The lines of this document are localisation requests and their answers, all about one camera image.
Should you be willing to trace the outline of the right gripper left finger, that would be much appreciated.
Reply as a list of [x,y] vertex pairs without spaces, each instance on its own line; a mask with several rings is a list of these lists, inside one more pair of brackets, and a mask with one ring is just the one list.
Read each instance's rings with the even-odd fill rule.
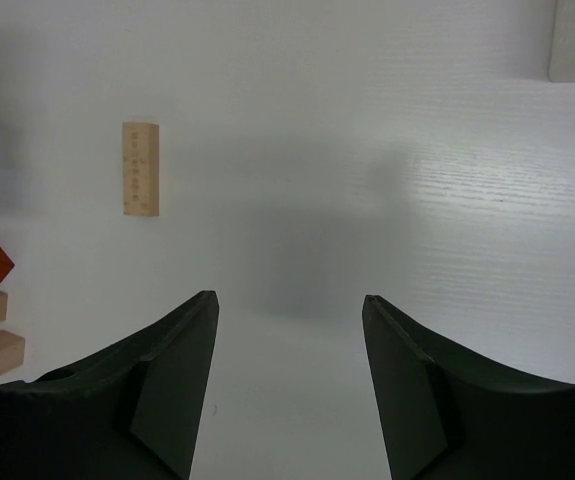
[[157,322],[33,382],[0,384],[0,479],[187,479],[219,303]]

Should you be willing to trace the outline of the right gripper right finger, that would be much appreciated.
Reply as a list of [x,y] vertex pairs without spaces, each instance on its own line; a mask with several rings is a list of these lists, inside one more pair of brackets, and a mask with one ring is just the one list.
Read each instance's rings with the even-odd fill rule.
[[575,384],[496,362],[366,296],[363,332],[394,479],[575,479]]

